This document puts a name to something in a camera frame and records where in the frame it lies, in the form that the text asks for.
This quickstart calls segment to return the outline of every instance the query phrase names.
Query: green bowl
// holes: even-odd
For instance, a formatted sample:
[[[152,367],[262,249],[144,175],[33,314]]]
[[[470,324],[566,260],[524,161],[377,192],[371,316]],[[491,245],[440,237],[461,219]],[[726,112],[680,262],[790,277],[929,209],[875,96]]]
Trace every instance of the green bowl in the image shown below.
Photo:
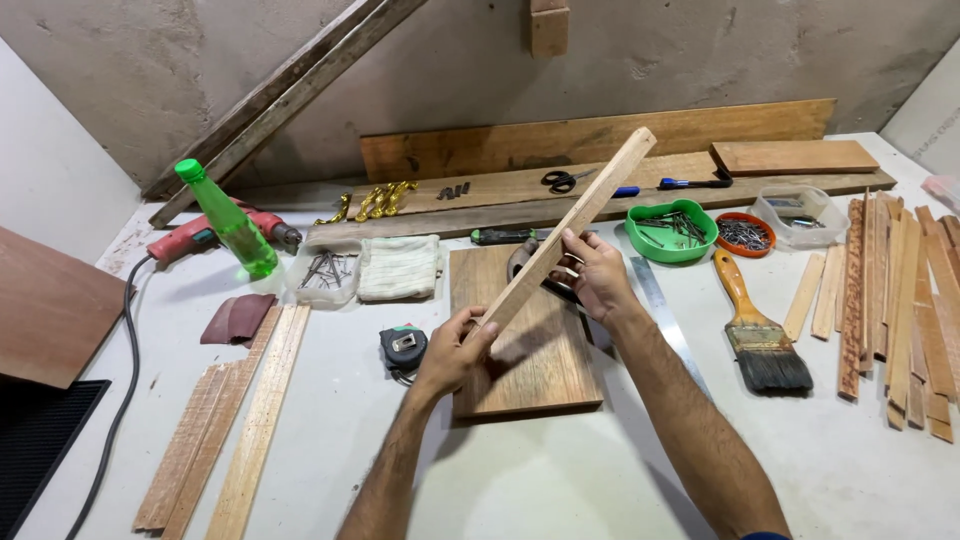
[[[636,224],[638,219],[650,219],[675,211],[685,213],[694,225],[707,233],[707,242],[704,245],[691,248],[685,234],[674,233],[672,229],[642,227]],[[677,199],[672,203],[652,207],[633,207],[627,212],[627,222],[624,227],[630,237],[630,243],[634,244],[634,249],[644,257],[657,262],[684,262],[685,260],[700,258],[707,253],[710,244],[717,239],[719,233],[716,223],[710,219],[704,209],[695,201],[689,199]],[[641,230],[663,244],[663,247],[651,242],[640,233]]]

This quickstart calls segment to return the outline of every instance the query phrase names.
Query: red power drill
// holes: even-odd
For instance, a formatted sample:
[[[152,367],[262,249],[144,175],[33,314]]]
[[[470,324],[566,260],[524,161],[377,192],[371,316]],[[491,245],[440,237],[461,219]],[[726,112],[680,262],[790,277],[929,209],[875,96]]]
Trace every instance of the red power drill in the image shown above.
[[[230,197],[230,200],[250,217],[268,241],[276,240],[285,248],[295,249],[303,240],[300,231],[283,223],[283,220],[278,216],[232,197]],[[164,264],[170,264],[184,255],[192,253],[197,246],[216,239],[217,234],[210,227],[210,222],[206,220],[206,216],[202,215],[180,225],[171,233],[147,246],[147,252],[156,260]]]

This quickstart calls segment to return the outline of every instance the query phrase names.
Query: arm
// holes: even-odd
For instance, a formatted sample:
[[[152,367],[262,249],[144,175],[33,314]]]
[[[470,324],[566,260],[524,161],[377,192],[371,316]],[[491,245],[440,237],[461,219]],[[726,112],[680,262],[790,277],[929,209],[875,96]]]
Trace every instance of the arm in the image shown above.
[[[564,244],[579,260],[567,256],[561,265],[579,277],[552,277],[570,284],[610,332],[670,463],[713,530],[720,538],[790,536],[766,473],[636,299],[620,252],[593,233],[581,239],[567,230]]]
[[[470,341],[461,343],[471,330],[471,317],[484,312],[484,307],[468,307],[433,331],[417,379],[400,403],[337,540],[406,536],[414,473],[430,412],[441,397],[460,388],[496,339],[496,324],[489,324]]]

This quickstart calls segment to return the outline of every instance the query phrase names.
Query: brush bristles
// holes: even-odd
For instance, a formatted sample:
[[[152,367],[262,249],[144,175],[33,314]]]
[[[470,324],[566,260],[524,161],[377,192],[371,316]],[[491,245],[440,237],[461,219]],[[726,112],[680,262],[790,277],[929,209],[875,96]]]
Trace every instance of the brush bristles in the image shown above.
[[[804,360],[793,351],[740,351],[736,361],[753,392],[813,389]]]

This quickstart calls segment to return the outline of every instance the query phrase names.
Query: black rubber mat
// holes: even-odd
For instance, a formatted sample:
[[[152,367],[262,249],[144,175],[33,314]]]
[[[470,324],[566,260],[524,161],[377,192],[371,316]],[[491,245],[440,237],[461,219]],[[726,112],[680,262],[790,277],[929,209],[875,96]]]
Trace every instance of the black rubber mat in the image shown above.
[[[109,386],[0,381],[0,538],[16,535]]]

